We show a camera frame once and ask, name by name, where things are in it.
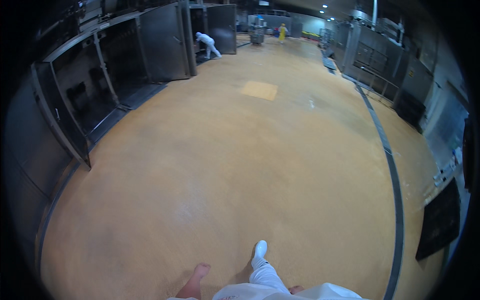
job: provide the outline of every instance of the floor patch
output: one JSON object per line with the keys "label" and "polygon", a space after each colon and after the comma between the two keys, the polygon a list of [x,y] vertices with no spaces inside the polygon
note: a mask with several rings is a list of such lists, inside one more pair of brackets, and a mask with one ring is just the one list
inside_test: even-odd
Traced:
{"label": "floor patch", "polygon": [[241,93],[257,98],[273,101],[276,96],[278,85],[264,84],[257,81],[248,81]]}

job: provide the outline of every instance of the white pants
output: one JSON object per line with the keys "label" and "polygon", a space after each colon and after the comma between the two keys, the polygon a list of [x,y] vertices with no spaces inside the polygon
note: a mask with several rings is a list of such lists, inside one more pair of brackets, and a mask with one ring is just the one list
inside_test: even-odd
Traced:
{"label": "white pants", "polygon": [[252,260],[253,273],[250,275],[250,283],[272,287],[279,292],[290,294],[288,288],[278,277],[275,269],[264,258]]}
{"label": "white pants", "polygon": [[218,57],[222,57],[222,55],[220,54],[220,52],[218,52],[218,50],[215,48],[215,41],[211,42],[211,43],[208,43],[207,44],[207,56],[206,58],[209,60],[210,59],[210,52],[215,53]]}

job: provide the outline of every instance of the white rubber boot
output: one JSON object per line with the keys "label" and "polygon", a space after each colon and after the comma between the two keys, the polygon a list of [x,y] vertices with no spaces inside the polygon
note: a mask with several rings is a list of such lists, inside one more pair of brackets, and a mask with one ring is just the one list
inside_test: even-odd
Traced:
{"label": "white rubber boot", "polygon": [[267,253],[267,242],[261,240],[255,246],[255,254],[252,258],[252,267],[254,271],[262,265],[268,263],[267,260],[264,259],[265,253]]}

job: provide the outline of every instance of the orange epoxy floor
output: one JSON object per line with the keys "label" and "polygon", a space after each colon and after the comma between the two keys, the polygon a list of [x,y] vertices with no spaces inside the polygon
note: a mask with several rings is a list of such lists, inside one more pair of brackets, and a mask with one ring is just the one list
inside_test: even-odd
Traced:
{"label": "orange epoxy floor", "polygon": [[[278,86],[274,100],[243,95],[248,81]],[[166,299],[198,262],[212,265],[210,299],[248,280],[260,239],[288,287],[383,297],[395,238],[387,161],[354,84],[330,74],[315,45],[268,38],[208,61],[130,112],[90,157],[43,244],[55,299]],[[406,217],[413,240],[421,221]]]}

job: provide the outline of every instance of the open cabinet door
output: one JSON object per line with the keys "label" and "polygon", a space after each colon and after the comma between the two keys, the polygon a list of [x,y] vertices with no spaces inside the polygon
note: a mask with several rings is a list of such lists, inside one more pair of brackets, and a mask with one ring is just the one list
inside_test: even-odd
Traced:
{"label": "open cabinet door", "polygon": [[73,157],[90,169],[87,139],[62,99],[51,64],[49,62],[34,63],[32,77],[36,100],[47,124]]}
{"label": "open cabinet door", "polygon": [[221,54],[237,54],[236,5],[207,7],[208,35]]}
{"label": "open cabinet door", "polygon": [[180,7],[177,2],[140,16],[146,69],[155,83],[190,77]]}

